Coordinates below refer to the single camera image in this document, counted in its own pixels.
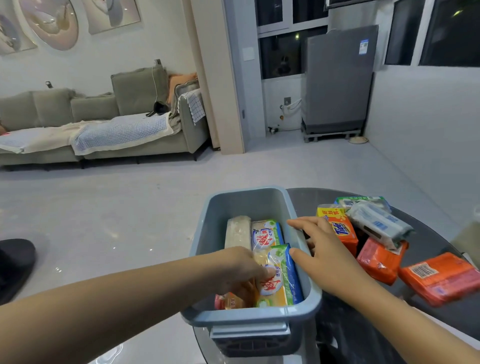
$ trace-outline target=hand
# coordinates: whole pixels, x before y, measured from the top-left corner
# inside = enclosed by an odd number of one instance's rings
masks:
[[[265,268],[253,259],[253,253],[241,246],[219,250],[210,254],[212,264],[221,265],[217,294],[232,292],[248,305],[252,305],[255,287],[253,278],[265,280],[275,275],[274,268]]]
[[[294,248],[290,255],[320,288],[352,304],[362,288],[374,282],[325,218],[303,217],[287,220],[287,224],[310,235],[307,244],[313,256]]]

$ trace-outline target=orange pillow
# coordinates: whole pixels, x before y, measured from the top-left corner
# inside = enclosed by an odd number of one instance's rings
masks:
[[[198,78],[197,72],[191,74],[171,74],[168,77],[169,92],[167,103],[172,103],[173,95],[175,94],[175,87],[177,87],[177,85],[181,85],[185,82],[195,80],[196,78]]]

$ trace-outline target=light switch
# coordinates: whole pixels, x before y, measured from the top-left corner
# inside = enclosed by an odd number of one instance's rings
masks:
[[[243,48],[242,51],[244,61],[251,61],[255,59],[255,50],[253,47]]]

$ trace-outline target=glass table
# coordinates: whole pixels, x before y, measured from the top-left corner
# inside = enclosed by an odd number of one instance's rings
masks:
[[[323,188],[293,188],[288,190],[297,216],[314,216],[320,204],[331,204],[337,197],[355,196],[351,192]],[[409,237],[410,247],[402,260],[402,266],[409,266],[422,260],[452,252],[460,253],[428,226],[412,216],[392,208],[392,213],[410,224],[416,231]],[[408,304],[445,322],[446,324],[480,340],[480,321],[473,320],[480,307],[480,293],[440,308],[430,307],[397,279],[391,286],[384,285],[391,293],[403,297]],[[347,363],[351,355],[362,357],[367,362],[403,363],[396,351],[383,336],[368,323],[361,314],[336,297],[324,293],[323,304],[316,320],[305,326],[302,347],[295,355],[265,358],[227,358],[210,339],[208,329],[194,328],[200,350],[208,364],[281,364],[319,363],[320,355],[336,358],[332,363]],[[322,348],[329,352],[320,354]]]

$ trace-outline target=right hand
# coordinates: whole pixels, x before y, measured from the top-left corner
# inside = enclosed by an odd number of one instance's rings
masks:
[[[290,255],[321,289],[353,304],[356,295],[374,282],[325,218],[303,217],[287,224],[310,235],[307,244],[313,256],[295,248]]]

